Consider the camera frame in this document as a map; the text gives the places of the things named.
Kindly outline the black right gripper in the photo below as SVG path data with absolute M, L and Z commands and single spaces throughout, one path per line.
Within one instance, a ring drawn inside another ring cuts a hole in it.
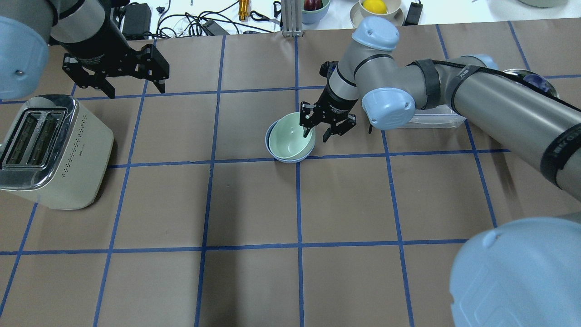
M 343 99 L 336 95 L 329 87 L 323 89 L 315 104 L 302 101 L 300 103 L 299 124 L 303 128 L 303 138 L 310 139 L 314 134 L 314 127 L 318 124 L 328 124 L 322 136 L 326 143 L 333 135 L 344 135 L 357 125 L 355 114 L 351 114 L 357 99 Z

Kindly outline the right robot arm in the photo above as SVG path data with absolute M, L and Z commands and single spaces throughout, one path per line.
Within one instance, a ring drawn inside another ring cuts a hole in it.
M 301 103 L 307 136 L 329 124 L 323 139 L 356 124 L 356 101 L 372 128 L 408 123 L 417 110 L 447 105 L 580 199 L 580 110 L 517 76 L 486 54 L 451 61 L 392 57 L 400 40 L 388 20 L 364 18 L 340 61 L 324 64 L 322 95 Z M 580 214 L 522 218 L 473 236 L 454 259 L 449 281 L 457 327 L 578 327 Z

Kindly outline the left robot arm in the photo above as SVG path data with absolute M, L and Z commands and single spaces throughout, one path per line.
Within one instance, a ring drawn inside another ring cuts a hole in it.
M 97 0 L 3 0 L 0 3 L 0 94 L 22 99 L 39 85 L 49 41 L 65 49 L 62 70 L 77 87 L 116 95 L 110 77 L 148 80 L 160 93 L 170 65 L 153 44 L 135 50 Z

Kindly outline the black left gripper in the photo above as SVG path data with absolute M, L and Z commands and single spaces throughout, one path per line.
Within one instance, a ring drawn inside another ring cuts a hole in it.
M 67 50 L 62 69 L 78 87 L 102 91 L 115 99 L 115 88 L 108 77 L 132 76 L 151 81 L 159 93 L 166 93 L 170 64 L 153 44 L 140 50 L 128 45 L 124 35 L 110 18 L 87 39 L 76 43 L 62 43 Z

